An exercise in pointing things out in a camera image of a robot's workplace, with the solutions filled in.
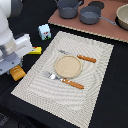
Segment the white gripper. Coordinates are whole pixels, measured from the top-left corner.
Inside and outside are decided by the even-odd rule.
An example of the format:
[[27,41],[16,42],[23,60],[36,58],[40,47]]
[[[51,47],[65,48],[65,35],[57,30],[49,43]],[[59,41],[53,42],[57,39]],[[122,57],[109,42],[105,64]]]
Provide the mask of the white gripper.
[[0,75],[21,63],[23,56],[33,49],[28,34],[0,45]]

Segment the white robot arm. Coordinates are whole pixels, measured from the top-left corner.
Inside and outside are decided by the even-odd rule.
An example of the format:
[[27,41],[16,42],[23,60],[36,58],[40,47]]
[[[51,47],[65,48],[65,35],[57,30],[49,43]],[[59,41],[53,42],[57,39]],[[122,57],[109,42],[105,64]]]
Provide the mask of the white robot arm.
[[0,0],[0,75],[21,64],[33,49],[28,34],[14,38],[9,28],[8,18],[18,16],[22,8],[22,0]]

